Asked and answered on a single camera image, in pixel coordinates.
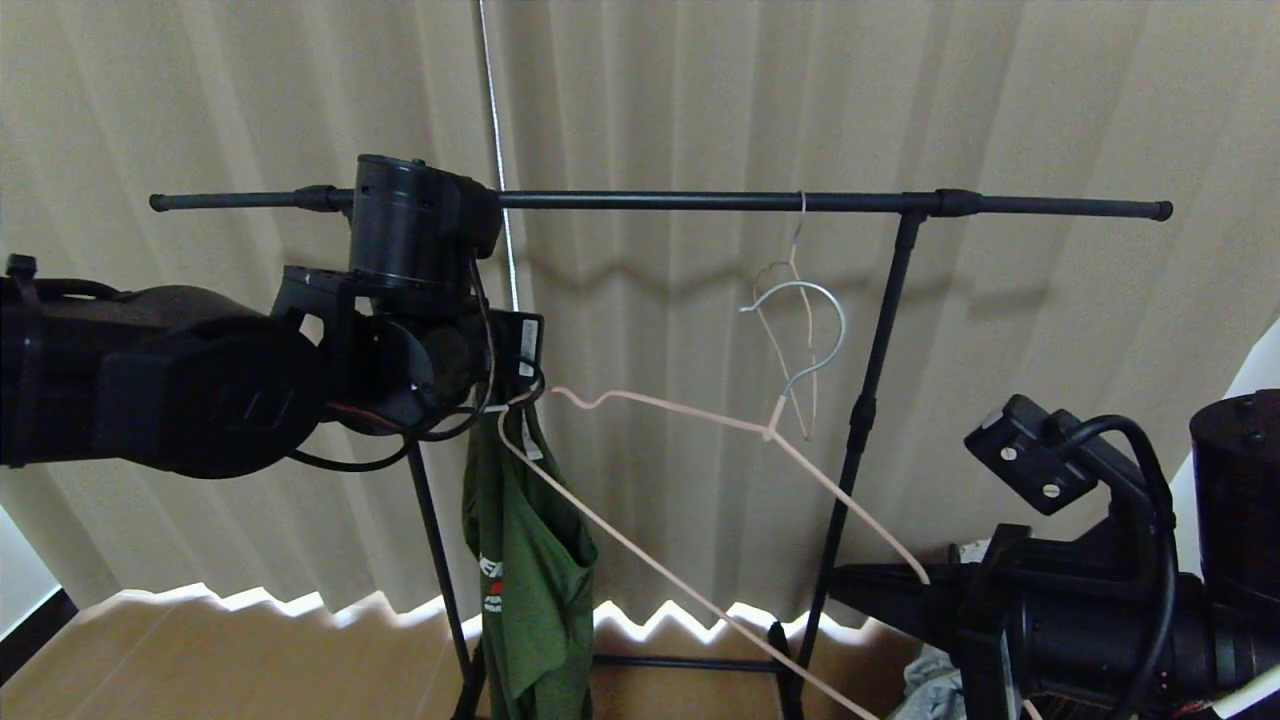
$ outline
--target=white wall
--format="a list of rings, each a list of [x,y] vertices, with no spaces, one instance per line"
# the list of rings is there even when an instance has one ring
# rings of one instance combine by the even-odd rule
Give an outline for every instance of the white wall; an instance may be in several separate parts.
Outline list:
[[[58,580],[0,507],[0,638],[58,592]]]
[[[1266,387],[1280,387],[1280,322],[1271,325],[1271,329],[1253,346],[1222,397],[1248,395]],[[1196,527],[1196,486],[1192,470],[1192,459],[1188,455],[1174,475],[1174,511],[1178,512],[1178,564],[1184,573],[1199,575],[1199,536]]]

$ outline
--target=curtain fold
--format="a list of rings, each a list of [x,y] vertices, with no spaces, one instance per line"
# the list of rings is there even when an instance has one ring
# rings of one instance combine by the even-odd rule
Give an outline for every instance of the curtain fold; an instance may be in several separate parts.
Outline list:
[[[938,552],[998,521],[1068,537],[1105,493],[1043,519],[961,446],[1011,392],[1123,413],[1166,470],[1280,307],[1280,8],[1271,4],[484,4],[507,184],[1171,200],[1166,223],[929,220],[908,277],[855,498]],[[348,184],[355,156],[424,158],[494,186],[480,8],[470,3],[13,3],[0,24],[6,251],[46,275],[209,287],[266,309],[284,263],[346,266],[347,233],[298,210],[152,214],[151,192]],[[795,215],[512,211],[521,309],[544,368],[764,420],[783,377],[751,299]],[[835,477],[896,218],[810,215],[800,272],[851,334],[819,378],[813,439]],[[502,251],[484,264],[509,306]],[[763,287],[785,279],[769,274]],[[812,296],[819,355],[835,337]],[[804,363],[799,295],[765,306]],[[809,407],[808,386],[799,392]],[[566,478],[700,591],[785,619],[808,606],[832,500],[751,436],[548,396]],[[371,459],[387,441],[305,446]],[[465,605],[462,441],[429,446]],[[0,502],[73,600],[205,582],[319,591],[330,609],[438,592],[408,473],[284,461],[204,482],[119,461],[5,470]],[[600,542],[596,592],[632,618],[675,594]],[[856,520],[841,561],[890,559]]]

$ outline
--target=light under curtain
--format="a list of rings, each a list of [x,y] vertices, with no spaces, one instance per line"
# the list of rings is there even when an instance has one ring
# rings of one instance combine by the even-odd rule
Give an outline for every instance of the light under curtain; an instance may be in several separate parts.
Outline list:
[[[485,3],[509,188],[905,191],[1169,199],[1167,223],[979,217],[925,223],[854,497],[909,547],[998,521],[1071,536],[1105,493],[1042,519],[961,438],[1011,392],[1124,413],[1171,473],[1185,424],[1280,310],[1280,6],[1271,4]],[[44,275],[200,284],[266,309],[283,263],[346,264],[333,217],[154,215],[151,192],[349,183],[358,152],[494,186],[479,6],[463,3],[13,3],[0,24],[0,232]],[[796,218],[513,211],[521,309],[544,369],[765,421],[782,387],[735,313],[786,259]],[[895,218],[810,215],[796,264],[851,338],[823,370],[814,437],[838,473]],[[507,297],[499,256],[484,266]],[[769,322],[799,366],[799,293]],[[815,305],[815,346],[835,320]],[[809,402],[808,392],[799,393]],[[777,448],[659,410],[541,415],[591,507],[722,606],[808,603],[832,498]],[[321,429],[306,446],[370,459]],[[463,441],[428,448],[449,562]],[[116,461],[5,471],[0,502],[81,606],[196,582],[230,594],[438,594],[407,471],[292,462],[202,482]],[[646,618],[673,588],[602,541],[596,593]],[[842,561],[888,559],[850,520]],[[840,609],[828,605],[829,612]]]

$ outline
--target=green t-shirt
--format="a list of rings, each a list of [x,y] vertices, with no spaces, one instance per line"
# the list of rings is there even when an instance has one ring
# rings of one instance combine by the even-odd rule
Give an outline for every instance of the green t-shirt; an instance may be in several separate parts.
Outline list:
[[[532,407],[511,411],[507,437],[567,484]],[[595,543],[577,509],[502,445],[494,414],[471,430],[462,528],[480,562],[493,720],[591,717]]]

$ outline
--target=clothes hanger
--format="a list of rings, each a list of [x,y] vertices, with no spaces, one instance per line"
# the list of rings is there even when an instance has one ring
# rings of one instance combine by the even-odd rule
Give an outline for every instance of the clothes hanger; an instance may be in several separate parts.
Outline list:
[[[786,260],[774,260],[773,263],[769,263],[768,265],[765,265],[764,268],[762,268],[759,273],[755,273],[755,279],[751,282],[751,299],[755,300],[756,302],[759,302],[759,300],[760,300],[760,281],[773,268],[780,268],[780,266],[790,268],[792,278],[795,278],[797,281],[799,279],[804,279],[804,278],[800,277],[800,269],[796,268],[796,247],[800,245],[800,231],[804,228],[804,218],[805,218],[805,214],[808,213],[808,210],[809,210],[809,197],[801,190],[800,191],[800,220],[796,222],[796,229],[791,233],[791,255]],[[808,338],[809,363],[817,364],[818,363],[818,355],[813,350],[813,305],[809,302],[809,293],[805,291],[804,287],[800,288],[800,299],[804,301],[805,316],[809,320],[809,338]],[[774,337],[774,334],[773,334],[773,328],[769,327],[769,320],[764,316],[764,309],[763,307],[756,307],[755,314],[760,316],[760,324],[764,325],[764,334],[769,336],[769,342],[773,345],[773,351],[778,356],[778,365],[782,366],[782,377],[785,377],[785,378],[790,377],[790,372],[787,370],[787,359],[782,354],[782,346],[778,345],[778,338]],[[809,402],[810,415],[809,415],[809,424],[808,424],[808,427],[805,425],[805,421],[804,421],[804,413],[800,411],[800,400],[796,398],[796,393],[795,393],[794,389],[791,391],[791,405],[796,410],[796,421],[800,424],[800,436],[804,437],[805,442],[809,442],[809,439],[813,437],[814,428],[818,424],[818,374],[817,373],[813,374],[813,398]]]
[[[861,518],[868,525],[872,527],[872,529],[874,529],[882,538],[884,538],[884,541],[888,542],[893,547],[893,550],[896,550],[899,552],[899,555],[902,556],[904,560],[906,560],[906,562],[911,566],[911,569],[915,570],[916,575],[920,578],[920,582],[924,583],[924,584],[928,584],[929,583],[929,575],[928,575],[928,573],[924,571],[924,566],[920,565],[919,560],[916,560],[915,556],[913,556],[910,553],[910,551],[908,551],[892,534],[890,534],[888,530],[886,530],[879,523],[877,523],[876,519],[872,518],[869,512],[867,512],[865,510],[863,510],[863,507],[860,505],[858,505],[858,502],[855,502],[851,497],[849,497],[847,493],[842,492],[840,489],[840,487],[836,486],[836,483],[831,482],[831,479],[827,478],[822,473],[822,470],[819,470],[817,466],[814,466],[812,462],[809,462],[809,460],[805,459],[804,455],[801,455],[795,447],[792,447],[791,443],[788,443],[786,441],[786,438],[783,438],[783,437],[781,437],[781,436],[777,434],[777,429],[776,428],[777,428],[778,418],[782,415],[782,409],[786,406],[786,401],[787,401],[787,397],[788,397],[788,395],[791,392],[792,386],[795,386],[796,380],[799,380],[800,378],[803,378],[803,377],[805,377],[808,374],[815,373],[817,370],[822,369],[824,365],[827,365],[828,363],[831,363],[836,357],[836,354],[840,351],[841,346],[845,342],[845,333],[846,333],[846,327],[847,327],[847,319],[845,316],[845,310],[844,310],[844,307],[840,306],[840,302],[836,300],[836,296],[833,296],[831,293],[831,291],[828,291],[827,288],[824,288],[824,287],[822,287],[822,286],[819,286],[817,283],[808,282],[808,281],[791,281],[791,282],[777,284],[777,286],[772,287],[768,292],[765,292],[764,296],[762,296],[759,300],[756,300],[753,305],[750,305],[748,307],[740,307],[739,311],[740,313],[751,313],[751,311],[756,310],[774,292],[777,292],[780,290],[783,290],[783,288],[787,288],[787,287],[809,287],[809,288],[813,288],[813,290],[820,292],[827,300],[829,300],[831,304],[832,304],[832,306],[836,309],[837,316],[840,318],[840,337],[837,338],[835,347],[832,347],[831,352],[828,352],[826,357],[823,357],[820,361],[810,365],[809,368],[805,368],[805,369],[800,370],[799,373],[796,373],[795,375],[792,375],[791,378],[787,379],[786,387],[782,388],[782,395],[778,396],[778,401],[777,401],[777,404],[774,404],[773,414],[769,418],[769,424],[768,425],[759,425],[756,423],[748,423],[745,420],[739,420],[736,418],[728,418],[726,415],[718,415],[716,413],[708,413],[705,410],[699,410],[696,407],[689,407],[687,405],[680,405],[677,402],[671,402],[668,400],[662,400],[662,398],[658,398],[658,397],[652,397],[652,396],[648,396],[648,395],[641,395],[641,393],[623,391],[623,389],[611,389],[611,391],[605,392],[604,395],[602,395],[600,397],[595,398],[591,402],[584,401],[582,398],[577,397],[577,395],[575,395],[573,391],[571,391],[571,389],[568,389],[566,387],[552,387],[552,388],[548,388],[548,389],[550,392],[553,392],[553,393],[564,395],[566,397],[570,398],[571,402],[573,402],[575,405],[577,405],[579,407],[582,407],[585,410],[591,410],[594,407],[598,407],[602,402],[604,402],[609,397],[623,397],[623,398],[632,400],[632,401],[636,401],[636,402],[643,402],[643,404],[646,404],[646,405],[654,405],[654,406],[662,407],[664,410],[671,410],[672,413],[680,413],[680,414],[684,414],[684,415],[691,415],[694,418],[703,418],[705,420],[710,420],[713,423],[718,423],[718,424],[727,425],[727,427],[731,427],[731,428],[739,428],[739,429],[742,429],[742,430],[749,430],[749,432],[759,434],[765,442],[774,442],[774,443],[777,443],[780,447],[782,447],[783,451],[787,452],[787,455],[790,455],[797,464],[800,464],[800,466],[803,466],[805,470],[808,470],[809,474],[812,474],[823,487],[826,487],[827,491],[829,491],[832,495],[835,495],[841,502],[844,502],[845,505],[847,505],[850,507],[850,510],[852,510],[855,514],[858,514],[859,518]],[[511,413],[511,407],[509,406],[511,405],[518,405],[526,397],[532,396],[532,393],[534,393],[534,391],[530,391],[529,393],[525,393],[524,396],[520,396],[520,397],[516,397],[516,398],[511,400],[511,402],[508,404],[508,407],[506,407],[504,410],[502,410],[502,413],[498,415],[498,438],[502,441],[502,443],[504,446],[507,446],[507,450],[512,455],[515,455],[516,457],[518,457],[521,462],[524,462],[525,465],[527,465],[552,489],[554,489],[557,493],[559,493],[561,496],[563,496],[564,500],[567,500],[570,503],[572,503],[575,507],[577,507],[579,511],[581,511],[585,516],[588,516],[593,523],[595,523],[596,525],[599,525],[600,528],[603,528],[609,536],[613,537],[613,539],[616,539],[620,543],[622,543],[623,547],[626,547],[627,550],[630,550],[634,555],[636,555],[646,565],[649,565],[650,568],[653,568],[654,570],[657,570],[660,575],[663,575],[664,578],[667,578],[668,580],[671,580],[672,584],[675,584],[677,588],[682,589],[689,597],[691,597],[699,605],[701,605],[708,611],[710,611],[712,614],[714,614],[717,618],[719,618],[721,620],[723,620],[730,628],[733,628],[744,638],[746,638],[753,644],[755,644],[762,651],[764,651],[769,657],[772,657],[773,660],[777,660],[785,667],[787,667],[788,670],[791,670],[796,675],[804,678],[806,682],[812,683],[813,687],[818,688],[826,696],[828,696],[829,698],[832,698],[833,701],[836,701],[837,703],[840,703],[842,707],[847,708],[852,714],[858,715],[863,720],[879,720],[879,717],[877,717],[869,710],[867,710],[865,707],[863,707],[863,706],[858,705],[856,702],[849,700],[847,697],[845,697],[844,694],[841,694],[840,692],[837,692],[835,688],[832,688],[827,683],[822,682],[818,676],[813,675],[812,673],[809,673],[808,670],[805,670],[804,667],[801,667],[799,664],[796,664],[794,660],[791,660],[790,657],[787,657],[786,655],[783,655],[778,650],[776,650],[773,646],[771,646],[768,642],[765,642],[764,639],[762,639],[759,635],[756,635],[755,633],[753,633],[751,630],[749,630],[745,625],[742,625],[741,623],[739,623],[733,618],[730,618],[730,615],[724,610],[722,610],[719,606],[717,606],[712,601],[709,601],[705,597],[703,597],[689,583],[681,580],[680,577],[677,577],[675,573],[672,573],[671,570],[668,570],[660,562],[658,562],[657,560],[654,560],[653,556],[650,556],[648,552],[645,552],[644,550],[641,550],[640,546],[637,546],[635,542],[632,542],[630,538],[627,538],[625,534],[622,534],[621,530],[618,530],[617,528],[614,528],[613,525],[611,525],[608,521],[605,521],[603,518],[600,518],[594,510],[591,510],[585,502],[582,502],[581,500],[579,500],[572,492],[568,491],[568,488],[566,488],[564,486],[559,484],[556,480],[556,478],[553,478],[547,470],[541,469],[538,464],[535,464],[532,460],[530,460],[529,456],[525,455],[525,452],[520,447],[517,447],[507,437],[507,433],[506,433],[506,428],[507,428],[506,420],[507,420],[507,415]]]

